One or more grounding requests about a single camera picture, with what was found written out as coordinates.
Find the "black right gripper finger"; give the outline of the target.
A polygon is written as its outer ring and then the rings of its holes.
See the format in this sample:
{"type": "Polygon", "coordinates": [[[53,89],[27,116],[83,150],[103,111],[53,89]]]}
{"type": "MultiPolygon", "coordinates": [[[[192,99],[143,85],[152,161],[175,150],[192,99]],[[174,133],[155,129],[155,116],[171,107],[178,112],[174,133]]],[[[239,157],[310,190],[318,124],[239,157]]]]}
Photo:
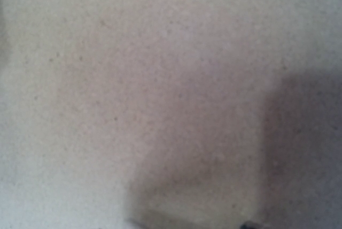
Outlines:
{"type": "Polygon", "coordinates": [[[241,224],[240,229],[260,229],[261,226],[258,223],[246,221],[243,224],[241,224]]]}

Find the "brown cardboard backing board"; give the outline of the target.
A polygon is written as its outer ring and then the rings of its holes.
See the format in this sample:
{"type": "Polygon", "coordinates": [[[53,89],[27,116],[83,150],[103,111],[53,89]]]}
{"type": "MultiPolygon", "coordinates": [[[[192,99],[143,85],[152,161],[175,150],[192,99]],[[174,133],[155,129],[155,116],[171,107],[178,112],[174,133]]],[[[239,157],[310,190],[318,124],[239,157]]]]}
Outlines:
{"type": "Polygon", "coordinates": [[[1,228],[341,228],[341,0],[1,0],[1,228]]]}

